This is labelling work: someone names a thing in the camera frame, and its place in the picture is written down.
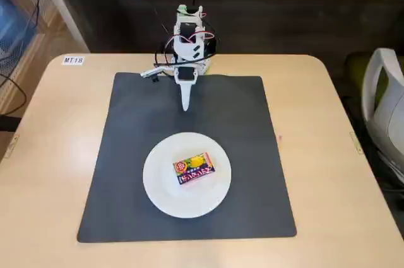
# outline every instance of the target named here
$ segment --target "red logo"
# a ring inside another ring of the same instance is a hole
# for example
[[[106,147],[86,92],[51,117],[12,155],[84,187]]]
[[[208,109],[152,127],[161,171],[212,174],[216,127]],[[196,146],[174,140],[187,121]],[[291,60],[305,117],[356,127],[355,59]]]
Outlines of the red logo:
[[[184,173],[187,169],[187,165],[184,162],[178,162],[175,164],[175,171],[177,173]]]

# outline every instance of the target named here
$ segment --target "candy box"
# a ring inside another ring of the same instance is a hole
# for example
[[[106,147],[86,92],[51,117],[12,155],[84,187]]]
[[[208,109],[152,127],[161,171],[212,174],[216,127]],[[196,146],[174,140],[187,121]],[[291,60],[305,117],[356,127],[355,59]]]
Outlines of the candy box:
[[[215,172],[208,153],[201,153],[192,158],[176,162],[173,165],[178,182],[181,185]]]

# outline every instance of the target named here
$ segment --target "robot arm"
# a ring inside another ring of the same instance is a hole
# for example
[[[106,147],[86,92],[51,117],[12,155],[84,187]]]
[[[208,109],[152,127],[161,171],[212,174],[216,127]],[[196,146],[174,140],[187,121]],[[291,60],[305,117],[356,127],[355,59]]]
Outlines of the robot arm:
[[[202,6],[190,13],[185,5],[180,5],[177,11],[177,23],[174,27],[174,52],[172,65],[158,66],[155,69],[141,73],[144,78],[156,76],[163,71],[173,71],[175,83],[181,87],[182,108],[187,111],[191,96],[192,85],[196,84],[198,75],[208,69],[210,60],[200,60],[205,57],[205,28],[202,22]]]

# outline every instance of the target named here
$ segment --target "white chair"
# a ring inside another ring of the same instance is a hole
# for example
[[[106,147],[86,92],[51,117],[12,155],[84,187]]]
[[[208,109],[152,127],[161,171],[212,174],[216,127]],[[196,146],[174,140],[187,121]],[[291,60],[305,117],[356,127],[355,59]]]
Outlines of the white chair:
[[[377,82],[382,67],[389,82],[375,109]],[[362,113],[381,159],[404,183],[404,76],[391,49],[375,50],[369,61],[362,87]]]

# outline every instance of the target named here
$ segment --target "electronic device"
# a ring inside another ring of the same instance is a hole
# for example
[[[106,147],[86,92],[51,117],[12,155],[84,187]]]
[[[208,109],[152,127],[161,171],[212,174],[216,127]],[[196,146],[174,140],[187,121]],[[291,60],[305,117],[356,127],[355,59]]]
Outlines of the electronic device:
[[[203,26],[203,8],[187,8],[180,5],[177,10],[177,23],[172,38],[166,43],[164,54],[171,42],[174,42],[174,55],[171,63],[155,64],[155,68],[141,73],[144,78],[152,77],[165,71],[174,72],[174,80],[181,87],[182,108],[188,110],[192,85],[198,76],[204,74],[210,64],[208,41],[215,35],[207,32]]]
[[[375,108],[382,68],[389,82]],[[404,184],[404,76],[392,49],[377,49],[371,57],[362,87],[362,113],[367,131],[379,148],[380,158]]]

